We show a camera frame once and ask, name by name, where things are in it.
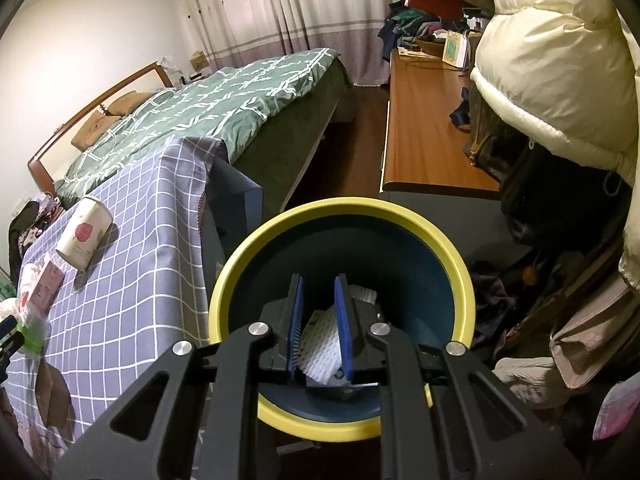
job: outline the wall outlet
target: wall outlet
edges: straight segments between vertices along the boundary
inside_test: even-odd
[[[27,205],[27,202],[29,202],[29,200],[31,200],[31,195],[28,193],[25,193],[22,198],[20,199],[20,202],[18,202],[15,206],[14,206],[14,210],[11,211],[11,215],[15,218],[20,214],[20,211],[22,211],[24,209],[24,206]]]

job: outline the white sponge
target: white sponge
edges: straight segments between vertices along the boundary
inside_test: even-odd
[[[375,304],[378,296],[375,290],[363,286],[350,285],[351,297]],[[342,366],[338,323],[335,306],[325,312],[316,310],[300,336],[298,367],[316,383],[328,384]]]

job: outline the curtain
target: curtain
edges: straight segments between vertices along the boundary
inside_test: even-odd
[[[214,69],[326,46],[354,83],[388,81],[377,33],[398,0],[184,0],[193,43]]]

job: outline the dark blue strap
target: dark blue strap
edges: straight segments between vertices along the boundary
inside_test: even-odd
[[[469,125],[469,88],[462,88],[462,102],[460,106],[456,108],[451,115],[449,115],[451,122],[456,128],[460,126]]]

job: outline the metal screw cap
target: metal screw cap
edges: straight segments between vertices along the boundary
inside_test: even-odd
[[[193,345],[188,341],[178,341],[172,347],[172,350],[176,355],[187,355],[192,349]]]
[[[268,331],[269,331],[269,325],[261,321],[258,321],[256,323],[251,323],[251,325],[249,325],[249,333],[251,335],[264,335]]]
[[[458,341],[449,341],[445,346],[445,350],[447,351],[447,354],[459,357],[465,354],[466,346]]]
[[[391,332],[391,327],[386,323],[374,323],[370,330],[373,335],[388,335]]]

